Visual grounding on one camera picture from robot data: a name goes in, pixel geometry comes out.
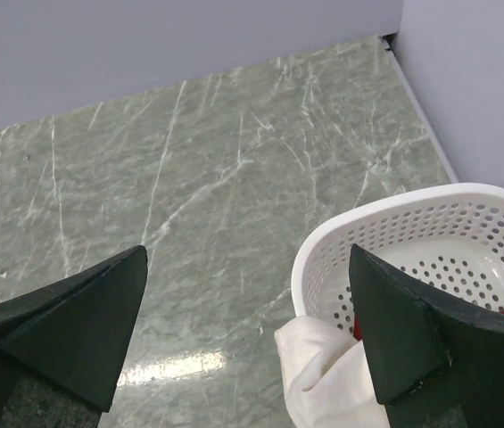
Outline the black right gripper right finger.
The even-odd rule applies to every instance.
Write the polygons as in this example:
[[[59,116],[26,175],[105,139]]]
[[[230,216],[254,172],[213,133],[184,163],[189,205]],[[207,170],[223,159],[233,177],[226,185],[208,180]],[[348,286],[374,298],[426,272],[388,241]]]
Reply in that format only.
[[[504,427],[504,315],[358,245],[349,280],[376,401],[392,427]]]

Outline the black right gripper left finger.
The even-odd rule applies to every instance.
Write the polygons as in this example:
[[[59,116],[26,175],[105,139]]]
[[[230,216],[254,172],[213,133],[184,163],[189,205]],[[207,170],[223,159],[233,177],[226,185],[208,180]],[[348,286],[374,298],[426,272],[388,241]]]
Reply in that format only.
[[[110,411],[145,292],[134,246],[0,303],[0,427],[96,427]]]

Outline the white t shirt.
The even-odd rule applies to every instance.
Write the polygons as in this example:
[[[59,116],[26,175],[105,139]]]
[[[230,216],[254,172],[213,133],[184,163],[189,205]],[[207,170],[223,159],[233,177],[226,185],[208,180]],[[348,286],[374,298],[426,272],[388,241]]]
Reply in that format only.
[[[363,343],[315,317],[274,333],[285,406],[296,427],[387,427]]]

